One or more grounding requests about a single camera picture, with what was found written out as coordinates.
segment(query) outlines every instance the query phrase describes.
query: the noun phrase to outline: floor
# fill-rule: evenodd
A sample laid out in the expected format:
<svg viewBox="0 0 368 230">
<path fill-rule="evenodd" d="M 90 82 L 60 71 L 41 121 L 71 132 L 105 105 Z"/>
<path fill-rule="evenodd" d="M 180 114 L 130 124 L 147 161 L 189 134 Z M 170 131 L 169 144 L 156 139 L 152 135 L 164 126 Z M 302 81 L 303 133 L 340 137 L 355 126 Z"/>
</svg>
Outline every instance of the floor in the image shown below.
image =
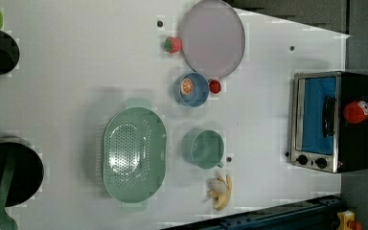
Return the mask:
<svg viewBox="0 0 368 230">
<path fill-rule="evenodd" d="M 349 34 L 348 66 L 368 74 L 368 1 L 227 0 L 235 8 Z M 368 170 L 342 174 L 342 193 L 356 219 L 368 229 Z"/>
</svg>

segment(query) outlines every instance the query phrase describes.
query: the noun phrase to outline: toaster oven door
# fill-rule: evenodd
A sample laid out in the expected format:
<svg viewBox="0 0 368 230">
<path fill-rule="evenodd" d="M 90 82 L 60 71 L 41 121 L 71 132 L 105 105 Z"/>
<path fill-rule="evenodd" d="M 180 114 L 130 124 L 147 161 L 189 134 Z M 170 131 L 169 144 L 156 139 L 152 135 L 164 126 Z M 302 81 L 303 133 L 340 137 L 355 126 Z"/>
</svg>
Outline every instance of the toaster oven door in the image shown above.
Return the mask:
<svg viewBox="0 0 368 230">
<path fill-rule="evenodd" d="M 333 154 L 335 98 L 336 77 L 298 80 L 297 150 Z"/>
</svg>

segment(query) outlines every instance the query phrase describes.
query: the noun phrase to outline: red fruit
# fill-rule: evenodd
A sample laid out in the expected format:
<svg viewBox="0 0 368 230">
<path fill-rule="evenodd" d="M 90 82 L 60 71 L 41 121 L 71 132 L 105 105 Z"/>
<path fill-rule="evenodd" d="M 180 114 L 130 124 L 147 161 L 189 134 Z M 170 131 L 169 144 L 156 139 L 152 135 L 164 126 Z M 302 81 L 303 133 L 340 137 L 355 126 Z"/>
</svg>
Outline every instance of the red fruit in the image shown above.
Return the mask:
<svg viewBox="0 0 368 230">
<path fill-rule="evenodd" d="M 183 49 L 183 43 L 180 38 L 169 36 L 166 39 L 165 48 L 170 54 L 176 53 Z"/>
<path fill-rule="evenodd" d="M 217 94 L 220 92 L 220 83 L 217 80 L 211 80 L 210 82 L 210 90 L 211 92 Z"/>
</svg>

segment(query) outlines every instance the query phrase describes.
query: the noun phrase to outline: small red object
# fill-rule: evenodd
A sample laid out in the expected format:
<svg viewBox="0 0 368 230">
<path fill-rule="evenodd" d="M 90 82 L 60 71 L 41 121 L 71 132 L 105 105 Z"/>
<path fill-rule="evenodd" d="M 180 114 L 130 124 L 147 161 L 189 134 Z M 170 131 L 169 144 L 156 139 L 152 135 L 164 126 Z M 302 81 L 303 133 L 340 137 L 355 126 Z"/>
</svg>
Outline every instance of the small red object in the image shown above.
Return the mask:
<svg viewBox="0 0 368 230">
<path fill-rule="evenodd" d="M 363 225 L 361 224 L 361 222 L 357 222 L 354 220 L 348 222 L 348 227 L 353 230 L 363 230 Z"/>
<path fill-rule="evenodd" d="M 211 80 L 210 82 L 210 90 L 211 92 L 217 94 L 220 92 L 220 83 L 217 80 Z"/>
<path fill-rule="evenodd" d="M 346 121 L 352 124 L 368 120 L 368 103 L 364 101 L 348 103 L 343 110 L 343 116 Z"/>
<path fill-rule="evenodd" d="M 183 49 L 183 43 L 180 38 L 169 36 L 166 39 L 165 49 L 170 54 L 176 53 Z"/>
</svg>

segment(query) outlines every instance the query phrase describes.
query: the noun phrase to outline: yellow object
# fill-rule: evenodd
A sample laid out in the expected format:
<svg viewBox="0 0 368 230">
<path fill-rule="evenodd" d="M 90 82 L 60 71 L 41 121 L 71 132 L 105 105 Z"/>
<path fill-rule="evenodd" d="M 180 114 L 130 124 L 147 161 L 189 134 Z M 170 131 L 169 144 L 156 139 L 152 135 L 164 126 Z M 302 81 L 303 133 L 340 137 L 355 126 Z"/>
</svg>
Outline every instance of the yellow object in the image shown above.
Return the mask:
<svg viewBox="0 0 368 230">
<path fill-rule="evenodd" d="M 226 182 L 222 177 L 211 181 L 212 190 L 210 196 L 217 200 L 214 208 L 220 211 L 226 207 L 229 203 L 229 199 L 232 194 L 232 179 L 229 175 L 226 175 Z"/>
<path fill-rule="evenodd" d="M 337 230 L 352 230 L 352 228 L 348 227 L 348 221 L 355 220 L 355 214 L 351 211 L 346 211 L 343 213 L 337 213 L 340 219 L 340 225 Z"/>
</svg>

